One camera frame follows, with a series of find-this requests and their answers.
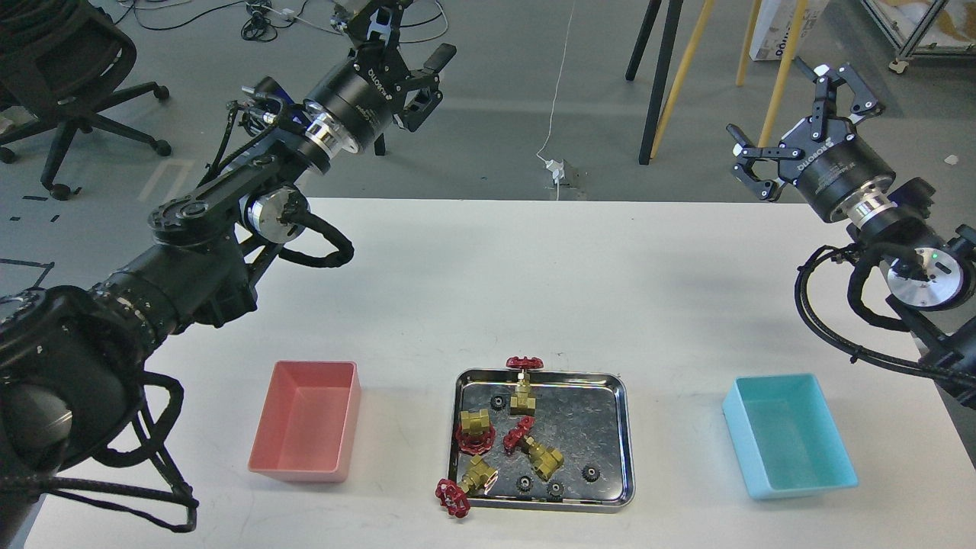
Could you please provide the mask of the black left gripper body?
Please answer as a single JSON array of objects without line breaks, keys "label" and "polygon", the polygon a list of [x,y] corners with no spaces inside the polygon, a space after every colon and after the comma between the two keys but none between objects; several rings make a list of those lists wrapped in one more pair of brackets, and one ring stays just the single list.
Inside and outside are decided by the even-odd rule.
[{"label": "black left gripper body", "polygon": [[400,49],[362,44],[320,79],[304,109],[314,117],[328,114],[349,145],[371,145],[403,111],[410,77]]}]

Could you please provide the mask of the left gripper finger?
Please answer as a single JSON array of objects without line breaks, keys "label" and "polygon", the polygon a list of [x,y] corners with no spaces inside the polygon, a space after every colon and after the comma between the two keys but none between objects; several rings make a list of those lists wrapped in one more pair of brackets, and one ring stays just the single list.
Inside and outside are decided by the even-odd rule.
[{"label": "left gripper finger", "polygon": [[412,1],[335,1],[334,29],[359,47],[369,40],[400,45],[400,27]]},{"label": "left gripper finger", "polygon": [[412,70],[405,79],[394,84],[393,118],[400,128],[416,132],[440,105],[443,99],[439,90],[440,72],[456,53],[455,45],[442,43],[421,69]]}]

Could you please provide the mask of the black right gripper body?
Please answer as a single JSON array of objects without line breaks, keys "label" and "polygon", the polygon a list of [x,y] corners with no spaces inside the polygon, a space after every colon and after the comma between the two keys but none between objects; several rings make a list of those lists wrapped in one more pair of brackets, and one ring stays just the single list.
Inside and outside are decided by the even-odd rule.
[{"label": "black right gripper body", "polygon": [[792,183],[823,222],[834,223],[845,216],[843,202],[865,185],[882,191],[891,187],[895,172],[857,136],[847,118],[827,119],[823,140],[812,138],[809,119],[801,119],[781,139],[788,149],[800,149],[796,159],[779,163],[779,177]]}]

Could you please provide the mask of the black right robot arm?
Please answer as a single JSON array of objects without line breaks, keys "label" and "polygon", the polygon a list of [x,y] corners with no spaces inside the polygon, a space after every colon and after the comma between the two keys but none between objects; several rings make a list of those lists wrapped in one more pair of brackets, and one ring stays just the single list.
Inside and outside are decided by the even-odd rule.
[{"label": "black right robot arm", "polygon": [[[947,334],[926,314],[959,307],[974,296],[974,230],[961,225],[947,240],[927,225],[934,188],[923,178],[893,190],[892,167],[856,129],[885,107],[853,67],[795,63],[815,86],[811,114],[777,146],[757,146],[733,124],[727,131],[736,142],[732,172],[761,201],[777,201],[791,185],[823,222],[849,221],[850,246],[822,246],[798,269],[794,299],[803,323],[851,361],[934,380],[973,409],[974,321]],[[852,265],[846,291],[852,312],[870,326],[912,333],[923,343],[918,361],[871,350],[823,323],[807,286],[829,260]]]}]

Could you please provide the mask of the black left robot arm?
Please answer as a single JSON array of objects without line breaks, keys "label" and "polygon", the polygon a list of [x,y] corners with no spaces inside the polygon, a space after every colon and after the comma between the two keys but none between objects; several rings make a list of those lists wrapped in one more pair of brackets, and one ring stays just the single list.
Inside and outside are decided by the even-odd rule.
[{"label": "black left robot arm", "polygon": [[332,23],[351,52],[303,101],[272,80],[230,105],[261,131],[219,149],[190,194],[149,216],[156,243],[89,291],[31,288],[2,299],[2,546],[46,494],[194,531],[198,501],[165,442],[181,413],[178,380],[144,367],[171,334],[220,327],[257,309],[275,259],[338,268],[352,241],[310,211],[296,180],[342,150],[384,151],[391,123],[415,131],[442,100],[443,43],[421,69],[400,53],[407,1],[368,1]]}]

